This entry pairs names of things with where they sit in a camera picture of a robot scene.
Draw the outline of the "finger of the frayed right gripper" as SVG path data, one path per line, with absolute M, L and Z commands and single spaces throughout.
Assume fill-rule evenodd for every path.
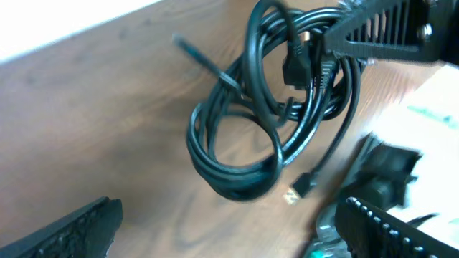
M 448 38 L 448 0 L 342 1 L 323 49 L 356 58 L 436 62 Z

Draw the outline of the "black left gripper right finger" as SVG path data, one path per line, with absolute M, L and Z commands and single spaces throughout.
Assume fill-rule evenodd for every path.
M 458 250 L 353 196 L 338 202 L 335 227 L 352 257 L 458 258 Z

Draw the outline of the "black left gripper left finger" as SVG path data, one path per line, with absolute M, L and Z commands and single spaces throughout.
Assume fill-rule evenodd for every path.
M 104 196 L 2 247 L 1 256 L 106 258 L 122 220 L 121 200 Z

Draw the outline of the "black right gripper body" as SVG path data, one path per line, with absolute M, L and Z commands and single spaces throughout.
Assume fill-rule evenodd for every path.
M 458 0 L 428 1 L 430 51 L 436 60 L 458 64 Z

